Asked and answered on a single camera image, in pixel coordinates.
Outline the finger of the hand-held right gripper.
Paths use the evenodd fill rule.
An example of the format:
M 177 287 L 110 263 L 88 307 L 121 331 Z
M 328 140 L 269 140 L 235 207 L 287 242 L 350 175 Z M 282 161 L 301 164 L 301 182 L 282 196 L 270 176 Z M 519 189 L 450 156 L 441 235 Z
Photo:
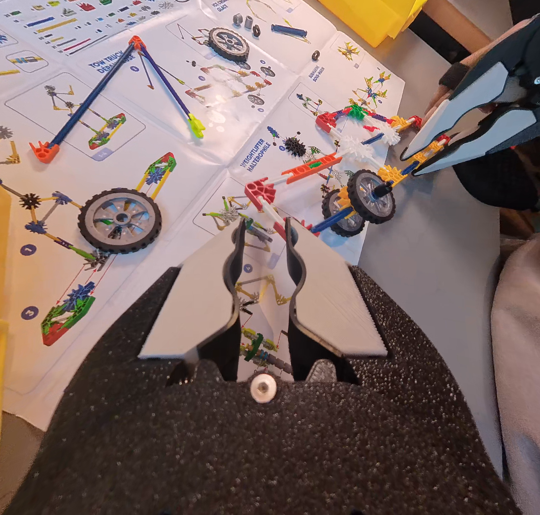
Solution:
M 499 105 L 478 123 L 474 131 L 459 133 L 440 152 L 415 168 L 414 175 L 494 154 L 538 136 L 538 106 Z
M 451 98 L 440 104 L 403 152 L 401 160 L 406 161 L 425 149 L 440 134 L 453 128 L 459 119 L 470 110 L 497 99 L 503 93 L 508 77 L 509 73 L 505 65 L 502 62 L 497 62 L 461 92 L 456 90 Z

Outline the colourful construction toy model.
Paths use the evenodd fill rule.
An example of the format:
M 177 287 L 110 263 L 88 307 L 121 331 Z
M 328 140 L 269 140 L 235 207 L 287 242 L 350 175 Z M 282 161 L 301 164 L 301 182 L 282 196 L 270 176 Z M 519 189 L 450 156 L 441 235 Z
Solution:
M 361 141 L 341 134 L 338 130 L 338 120 L 341 118 L 361 121 L 363 127 L 373 136 Z M 377 141 L 383 141 L 389 146 L 394 146 L 400 141 L 401 131 L 409 127 L 419 127 L 420 123 L 421 119 L 417 116 L 412 116 L 409 119 L 403 119 L 399 116 L 386 118 L 355 103 L 339 111 L 319 114 L 316 117 L 315 124 L 334 141 L 336 151 L 325 154 L 318 159 L 304 162 L 295 168 L 285 170 L 276 179 L 263 178 L 249 182 L 245 186 L 245 193 L 257 210 L 263 212 L 272 220 L 274 231 L 283 239 L 286 239 L 285 221 L 279 216 L 274 205 L 275 187 L 277 185 L 281 183 L 290 185 L 311 175 L 320 174 L 324 169 L 328 169 L 328 177 L 330 177 L 330 174 L 339 163 L 352 161 L 363 165 L 370 164 L 375 168 L 374 173 L 380 178 L 384 181 L 393 182 L 394 189 L 395 186 L 411 175 L 415 168 L 440 152 L 449 143 L 450 137 L 445 134 L 440 135 L 425 149 L 415 154 L 412 157 L 412 163 L 402 170 L 390 165 L 379 165 L 374 159 L 373 144 Z

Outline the blue rod V-shaped assembly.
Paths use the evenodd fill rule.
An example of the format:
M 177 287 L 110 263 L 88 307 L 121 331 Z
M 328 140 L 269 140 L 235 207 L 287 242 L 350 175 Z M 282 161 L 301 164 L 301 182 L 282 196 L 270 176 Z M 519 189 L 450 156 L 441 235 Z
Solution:
M 33 151 L 35 157 L 38 161 L 49 164 L 57 156 L 59 152 L 60 144 L 65 140 L 69 133 L 73 130 L 77 122 L 83 117 L 85 112 L 90 109 L 91 104 L 97 99 L 98 95 L 102 93 L 104 88 L 112 80 L 114 75 L 118 73 L 122 65 L 125 63 L 127 58 L 131 55 L 132 52 L 137 51 L 141 53 L 144 58 L 148 61 L 150 66 L 154 69 L 155 73 L 158 74 L 161 81 L 165 85 L 166 89 L 171 93 L 172 97 L 178 103 L 179 107 L 182 109 L 186 115 L 187 122 L 193 132 L 194 136 L 198 139 L 203 139 L 203 131 L 206 129 L 203 123 L 194 116 L 194 114 L 186 107 L 184 102 L 179 97 L 178 93 L 172 87 L 169 80 L 166 78 L 165 74 L 162 72 L 161 68 L 155 62 L 155 60 L 150 55 L 145 43 L 139 36 L 133 36 L 129 40 L 129 45 L 126 50 L 121 54 L 116 63 L 112 68 L 105 74 L 105 76 L 99 81 L 99 83 L 92 89 L 89 95 L 81 103 L 76 111 L 71 113 L 71 117 L 64 124 L 64 126 L 59 130 L 59 132 L 53 137 L 50 142 L 42 143 L 38 142 L 37 146 L 34 146 L 30 143 L 31 150 Z

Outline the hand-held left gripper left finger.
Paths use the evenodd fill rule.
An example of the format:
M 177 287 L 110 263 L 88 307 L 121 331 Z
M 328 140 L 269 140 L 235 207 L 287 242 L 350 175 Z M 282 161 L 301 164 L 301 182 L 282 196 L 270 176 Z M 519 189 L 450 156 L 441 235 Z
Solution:
M 213 361 L 224 380 L 238 378 L 245 221 L 239 219 L 190 255 L 157 314 L 139 358 L 179 358 L 193 368 Z

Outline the printed instruction sheet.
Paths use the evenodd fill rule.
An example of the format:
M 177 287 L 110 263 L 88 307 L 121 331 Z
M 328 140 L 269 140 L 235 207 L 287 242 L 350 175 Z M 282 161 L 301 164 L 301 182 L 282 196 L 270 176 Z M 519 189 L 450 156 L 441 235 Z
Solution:
M 260 26 L 233 25 L 247 15 Z M 271 24 L 307 30 L 300 39 Z M 208 46 L 214 27 L 249 44 L 245 63 Z M 194 136 L 186 115 L 144 56 L 134 51 L 60 144 L 49 164 L 30 143 L 50 142 L 92 89 L 139 36 L 186 107 L 205 126 Z M 352 79 L 336 53 L 335 27 L 299 0 L 1 0 L 1 188 L 11 197 L 5 272 L 9 323 L 4 370 L 5 412 L 36 427 L 48 424 L 68 372 L 70 346 L 152 245 L 165 239 L 190 205 L 209 190 L 274 107 L 289 95 L 312 53 L 330 57 L 330 90 L 338 101 L 375 74 L 385 112 L 404 90 L 359 48 Z M 89 244 L 78 216 L 93 196 L 135 189 L 160 209 L 160 234 L 134 253 L 104 253 Z

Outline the person's right hand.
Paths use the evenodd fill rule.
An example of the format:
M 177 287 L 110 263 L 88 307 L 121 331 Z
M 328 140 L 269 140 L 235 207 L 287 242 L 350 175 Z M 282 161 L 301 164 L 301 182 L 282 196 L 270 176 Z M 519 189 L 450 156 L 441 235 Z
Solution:
M 441 102 L 453 92 L 470 68 L 469 58 L 452 64 L 438 81 L 438 87 L 427 105 L 424 121 L 432 115 Z

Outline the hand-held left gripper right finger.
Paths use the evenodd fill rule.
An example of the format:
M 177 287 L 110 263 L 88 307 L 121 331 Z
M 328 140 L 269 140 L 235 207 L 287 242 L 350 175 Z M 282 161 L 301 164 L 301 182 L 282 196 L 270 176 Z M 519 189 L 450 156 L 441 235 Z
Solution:
M 338 381 L 356 382 L 350 360 L 389 354 L 353 266 L 292 218 L 286 220 L 286 249 L 296 284 L 288 326 L 294 380 L 306 380 L 316 361 L 328 360 Z

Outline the grey desk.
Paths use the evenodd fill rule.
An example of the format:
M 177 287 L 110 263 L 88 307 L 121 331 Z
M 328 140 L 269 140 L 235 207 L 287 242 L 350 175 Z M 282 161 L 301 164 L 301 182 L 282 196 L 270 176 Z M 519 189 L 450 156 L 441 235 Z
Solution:
M 353 35 L 406 81 L 400 110 L 421 114 L 446 60 L 407 30 L 372 49 L 318 0 L 304 0 L 338 29 Z M 473 199 L 453 170 L 405 185 L 397 222 L 367 230 L 360 267 L 385 290 L 435 344 L 454 374 L 491 462 L 505 471 L 496 402 L 490 310 L 503 264 L 499 213 Z M 33 463 L 43 431 L 4 413 L 1 513 Z

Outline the black rounded object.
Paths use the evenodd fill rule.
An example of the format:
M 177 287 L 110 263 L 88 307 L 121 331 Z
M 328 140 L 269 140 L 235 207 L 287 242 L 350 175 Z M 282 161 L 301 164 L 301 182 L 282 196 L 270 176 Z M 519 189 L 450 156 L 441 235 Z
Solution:
M 453 166 L 465 190 L 479 202 L 517 211 L 539 207 L 539 179 L 512 148 Z

